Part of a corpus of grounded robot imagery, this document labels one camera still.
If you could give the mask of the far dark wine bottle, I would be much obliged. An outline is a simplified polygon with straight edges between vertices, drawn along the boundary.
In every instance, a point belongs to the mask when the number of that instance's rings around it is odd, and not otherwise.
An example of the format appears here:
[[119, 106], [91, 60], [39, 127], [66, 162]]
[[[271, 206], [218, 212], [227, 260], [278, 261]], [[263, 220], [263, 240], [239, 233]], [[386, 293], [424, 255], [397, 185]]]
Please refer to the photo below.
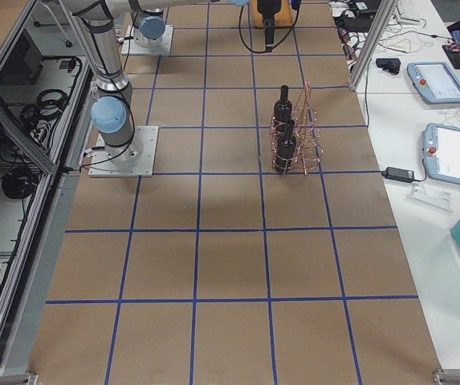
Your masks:
[[275, 102], [273, 116], [278, 124], [285, 124], [291, 118], [292, 104], [288, 99], [289, 86], [282, 85], [280, 88], [280, 97]]

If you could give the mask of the dark wine bottle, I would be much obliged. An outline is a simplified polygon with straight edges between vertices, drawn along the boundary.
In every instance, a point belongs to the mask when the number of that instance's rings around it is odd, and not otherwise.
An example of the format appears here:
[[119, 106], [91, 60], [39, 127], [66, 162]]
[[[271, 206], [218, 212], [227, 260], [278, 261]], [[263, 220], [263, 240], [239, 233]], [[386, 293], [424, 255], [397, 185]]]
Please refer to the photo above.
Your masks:
[[294, 128], [295, 121], [288, 120], [283, 132], [277, 138], [274, 160], [276, 172], [285, 174], [290, 168], [296, 148]]
[[285, 124], [291, 118], [292, 104], [288, 99], [289, 86], [282, 85], [280, 88], [280, 97], [275, 102], [273, 116], [278, 124]]

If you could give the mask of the near dark wine bottle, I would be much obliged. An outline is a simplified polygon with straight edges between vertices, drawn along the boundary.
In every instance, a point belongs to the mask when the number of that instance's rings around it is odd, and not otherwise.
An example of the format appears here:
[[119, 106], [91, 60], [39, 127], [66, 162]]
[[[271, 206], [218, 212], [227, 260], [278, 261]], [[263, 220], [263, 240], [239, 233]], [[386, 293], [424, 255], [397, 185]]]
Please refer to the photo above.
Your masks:
[[294, 128], [295, 121], [288, 120], [283, 132], [277, 138], [274, 160], [276, 172], [285, 174], [290, 168], [296, 148]]

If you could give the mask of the small black device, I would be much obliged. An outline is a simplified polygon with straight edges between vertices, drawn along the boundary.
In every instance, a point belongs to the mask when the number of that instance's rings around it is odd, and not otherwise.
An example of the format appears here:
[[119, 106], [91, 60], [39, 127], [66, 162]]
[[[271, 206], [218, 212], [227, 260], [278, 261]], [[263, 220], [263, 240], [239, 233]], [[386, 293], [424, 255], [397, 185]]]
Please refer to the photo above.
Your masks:
[[392, 75], [398, 75], [401, 69], [401, 61], [398, 58], [377, 58], [375, 64], [377, 68]]

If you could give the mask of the upper teach pendant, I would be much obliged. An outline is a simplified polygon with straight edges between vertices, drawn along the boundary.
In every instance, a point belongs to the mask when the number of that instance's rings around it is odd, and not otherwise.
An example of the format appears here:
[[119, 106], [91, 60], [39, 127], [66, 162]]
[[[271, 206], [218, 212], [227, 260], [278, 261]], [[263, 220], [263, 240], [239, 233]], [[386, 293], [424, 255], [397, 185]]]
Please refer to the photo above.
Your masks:
[[413, 86], [426, 103], [460, 103], [460, 81], [447, 63], [409, 63], [406, 70]]

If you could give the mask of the teach pendant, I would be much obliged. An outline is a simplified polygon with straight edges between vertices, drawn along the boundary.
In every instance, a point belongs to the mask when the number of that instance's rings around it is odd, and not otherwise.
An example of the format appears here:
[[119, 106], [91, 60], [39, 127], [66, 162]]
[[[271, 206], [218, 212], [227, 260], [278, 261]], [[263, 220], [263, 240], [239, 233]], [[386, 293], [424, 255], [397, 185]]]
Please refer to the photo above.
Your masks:
[[409, 63], [406, 70], [413, 86], [426, 103], [460, 103], [460, 81], [447, 63]]
[[430, 123], [422, 134], [427, 175], [460, 185], [460, 128]]

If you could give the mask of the black power adapter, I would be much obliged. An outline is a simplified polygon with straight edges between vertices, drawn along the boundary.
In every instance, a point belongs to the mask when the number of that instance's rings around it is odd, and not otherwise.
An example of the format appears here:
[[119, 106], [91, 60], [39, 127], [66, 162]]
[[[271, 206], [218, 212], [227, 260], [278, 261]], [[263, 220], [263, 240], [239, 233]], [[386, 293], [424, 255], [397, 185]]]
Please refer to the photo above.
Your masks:
[[387, 167], [381, 172], [381, 175], [387, 180], [396, 180], [403, 183], [413, 183], [415, 181], [413, 171], [404, 168]]

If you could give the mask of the lower teach pendant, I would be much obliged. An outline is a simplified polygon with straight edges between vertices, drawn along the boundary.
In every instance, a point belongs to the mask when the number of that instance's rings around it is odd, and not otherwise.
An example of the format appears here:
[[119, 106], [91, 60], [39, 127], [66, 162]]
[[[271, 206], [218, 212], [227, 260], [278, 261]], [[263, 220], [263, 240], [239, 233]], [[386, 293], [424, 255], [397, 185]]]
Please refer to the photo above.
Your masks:
[[460, 128], [430, 123], [422, 134], [427, 175], [460, 185]]

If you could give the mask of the clear acrylic stand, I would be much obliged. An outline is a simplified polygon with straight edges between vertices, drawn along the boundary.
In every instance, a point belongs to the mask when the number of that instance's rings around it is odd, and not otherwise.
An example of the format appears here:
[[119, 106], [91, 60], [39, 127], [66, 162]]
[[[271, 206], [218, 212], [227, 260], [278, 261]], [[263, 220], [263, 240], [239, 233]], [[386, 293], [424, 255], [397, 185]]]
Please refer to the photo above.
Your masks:
[[432, 209], [438, 209], [445, 213], [452, 213], [452, 196], [443, 190], [427, 189], [421, 183], [414, 183], [410, 192], [406, 195], [406, 200], [418, 205], [427, 205]]

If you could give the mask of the aluminium frame post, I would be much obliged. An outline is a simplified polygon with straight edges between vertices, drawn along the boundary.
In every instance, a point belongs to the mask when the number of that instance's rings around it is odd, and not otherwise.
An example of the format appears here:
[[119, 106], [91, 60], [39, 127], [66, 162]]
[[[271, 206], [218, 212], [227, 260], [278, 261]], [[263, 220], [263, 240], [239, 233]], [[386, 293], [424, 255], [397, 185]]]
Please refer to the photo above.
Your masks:
[[349, 89], [351, 91], [355, 91], [358, 88], [358, 85], [368, 68], [372, 54], [374, 53], [376, 46], [379, 43], [391, 16], [393, 15], [396, 5], [397, 0], [384, 0], [381, 2], [377, 14], [372, 21], [372, 25], [369, 29], [364, 45], [362, 46], [361, 52], [355, 62], [353, 71], [351, 72], [348, 82]]

